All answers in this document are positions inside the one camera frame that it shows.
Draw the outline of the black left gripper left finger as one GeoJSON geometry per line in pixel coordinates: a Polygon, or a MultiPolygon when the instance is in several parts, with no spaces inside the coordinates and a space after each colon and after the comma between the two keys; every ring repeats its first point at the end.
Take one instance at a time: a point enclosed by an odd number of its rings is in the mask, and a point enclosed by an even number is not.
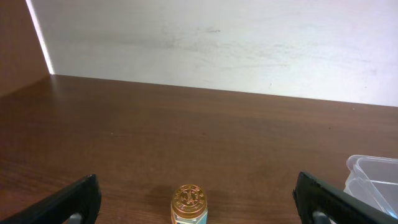
{"type": "Polygon", "coordinates": [[[100,185],[97,176],[90,174],[7,217],[1,223],[63,223],[74,214],[81,216],[81,223],[94,223],[100,207],[100,185]]]}

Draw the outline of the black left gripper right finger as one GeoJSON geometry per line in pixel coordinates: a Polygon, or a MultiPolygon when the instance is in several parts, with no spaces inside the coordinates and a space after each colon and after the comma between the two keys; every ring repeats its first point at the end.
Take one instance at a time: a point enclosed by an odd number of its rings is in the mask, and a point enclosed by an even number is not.
{"type": "Polygon", "coordinates": [[[303,224],[397,224],[397,219],[308,172],[298,175],[293,198],[303,224]]]}

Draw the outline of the gold-lidded balm jar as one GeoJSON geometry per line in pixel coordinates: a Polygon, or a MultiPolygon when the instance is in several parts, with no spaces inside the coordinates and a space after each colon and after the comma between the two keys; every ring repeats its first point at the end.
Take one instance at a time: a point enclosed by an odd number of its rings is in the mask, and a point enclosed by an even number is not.
{"type": "Polygon", "coordinates": [[[187,184],[179,187],[173,194],[170,207],[173,224],[207,223],[207,196],[197,185],[187,184]]]}

